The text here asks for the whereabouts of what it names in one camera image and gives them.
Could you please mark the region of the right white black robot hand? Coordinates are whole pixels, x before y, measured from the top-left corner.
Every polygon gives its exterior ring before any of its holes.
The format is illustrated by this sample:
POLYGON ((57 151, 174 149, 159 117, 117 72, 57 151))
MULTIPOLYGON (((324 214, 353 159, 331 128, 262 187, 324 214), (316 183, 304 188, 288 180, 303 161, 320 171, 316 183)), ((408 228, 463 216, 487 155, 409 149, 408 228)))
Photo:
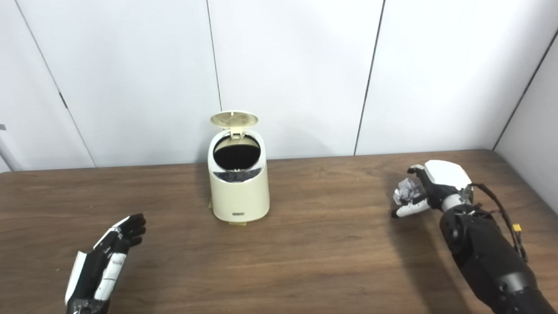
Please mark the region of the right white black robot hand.
POLYGON ((444 160, 429 160, 407 169, 416 175, 401 181, 394 191, 397 208, 391 211, 392 218, 411 216, 427 209, 446 212, 456 205, 472 205, 472 181, 464 169, 444 160))

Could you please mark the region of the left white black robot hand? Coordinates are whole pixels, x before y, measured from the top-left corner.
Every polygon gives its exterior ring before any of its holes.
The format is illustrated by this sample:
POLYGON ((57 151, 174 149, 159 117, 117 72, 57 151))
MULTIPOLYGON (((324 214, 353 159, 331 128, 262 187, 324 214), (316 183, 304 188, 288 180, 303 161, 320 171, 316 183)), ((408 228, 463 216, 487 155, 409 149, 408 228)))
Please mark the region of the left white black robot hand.
POLYGON ((146 233, 143 213, 111 226, 88 253, 78 252, 65 292, 67 314, 107 314, 130 248, 146 233))

